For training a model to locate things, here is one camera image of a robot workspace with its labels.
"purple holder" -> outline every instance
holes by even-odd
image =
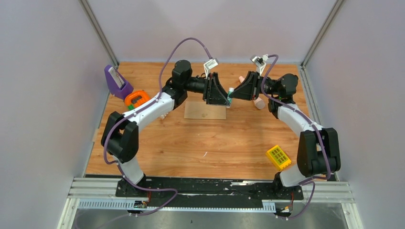
[[[111,65],[107,65],[104,68],[104,74],[106,75],[106,80],[107,80],[107,86],[108,89],[110,90],[110,93],[117,97],[120,98],[122,100],[124,100],[129,94],[131,94],[134,91],[134,88],[132,87],[132,85],[116,70],[116,72],[118,73],[119,77],[121,77],[122,81],[124,81],[124,84],[120,87],[119,85],[117,85],[112,77],[112,75],[110,74],[110,72],[108,72],[108,70],[111,68]]]

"white wall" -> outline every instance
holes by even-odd
[[[54,229],[89,157],[109,63],[77,0],[0,3],[0,227]]]
[[[89,0],[119,61],[165,61],[186,37],[200,39],[220,62],[277,53],[304,60],[335,0]],[[206,61],[187,42],[174,60]]]
[[[366,229],[404,228],[405,2],[348,0],[308,65]]]

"yellow crate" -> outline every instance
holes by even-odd
[[[291,164],[290,158],[286,153],[278,146],[269,149],[266,152],[266,156],[273,162],[274,166],[277,167],[280,171]]]

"wooden board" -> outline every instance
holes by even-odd
[[[153,97],[159,91],[158,75],[162,66],[162,63],[122,62],[119,71],[135,90],[145,90]],[[170,63],[165,69],[163,84],[171,77],[173,66]],[[192,68],[193,75],[204,72],[202,63],[193,63]],[[254,69],[253,64],[222,63],[215,67],[224,88],[237,87],[238,77]],[[277,64],[270,77],[276,79],[286,73],[298,75],[296,65]],[[202,101],[202,97],[202,94],[188,93],[187,101]],[[308,114],[301,82],[294,100]],[[252,101],[234,99],[226,110],[226,120],[202,120],[184,119],[184,107],[182,104],[140,133],[137,158],[145,174],[272,179],[277,169],[265,153],[275,145],[286,152],[292,165],[296,163],[298,137],[267,108],[257,110]],[[100,144],[107,118],[113,111],[122,113],[127,108],[122,100],[110,96],[86,169],[88,174],[119,174],[115,165],[104,163]]]
[[[205,102],[186,101],[184,118],[226,119],[226,107],[207,105]]]

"gray floor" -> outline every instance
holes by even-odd
[[[294,204],[294,214],[303,204]],[[78,210],[77,226],[96,229],[103,223],[125,214],[123,210]],[[276,219],[270,213],[218,213],[160,211],[139,218],[123,217],[104,229],[346,229],[341,204],[312,203],[299,218],[289,221]]]

